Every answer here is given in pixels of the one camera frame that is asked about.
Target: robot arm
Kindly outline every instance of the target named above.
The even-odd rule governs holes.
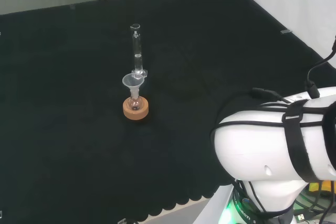
[[[287,98],[292,104],[266,103],[237,112],[215,129],[220,163],[243,181],[260,210],[261,206],[266,212],[290,209],[308,182],[336,180],[336,88],[320,92],[317,99],[306,100],[308,94],[301,93]],[[236,222],[246,222],[237,202],[232,204]]]

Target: white surface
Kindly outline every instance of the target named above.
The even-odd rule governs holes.
[[[268,212],[282,211],[289,208],[307,184],[303,180],[252,182],[258,199]],[[244,181],[244,185],[248,196],[259,206],[249,183]]]
[[[320,89],[325,98],[308,101],[305,106],[325,107],[336,101],[336,88]],[[222,122],[282,121],[282,112],[241,111]],[[322,115],[304,114],[302,122],[321,121]],[[321,126],[301,129],[312,169],[320,180],[336,180],[324,144]],[[239,180],[301,180],[290,160],[285,132],[282,127],[231,125],[215,134],[215,149],[222,166]]]
[[[336,0],[255,0],[321,57],[336,35]],[[329,61],[336,67],[336,57]]]
[[[220,186],[193,224],[217,224],[229,203],[232,190],[233,185]]]
[[[140,224],[192,224],[208,202],[204,197],[199,201],[190,199],[185,205],[176,204],[172,210],[163,209],[158,216],[149,215]]]

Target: black table cover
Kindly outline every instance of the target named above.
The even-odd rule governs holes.
[[[133,23],[149,73],[141,122],[122,112]],[[229,184],[208,137],[220,103],[252,87],[302,92],[321,59],[283,29],[252,0],[108,0],[1,16],[0,223],[143,220],[211,197]],[[311,77],[334,86],[336,71]],[[223,116],[260,102],[236,99]]]

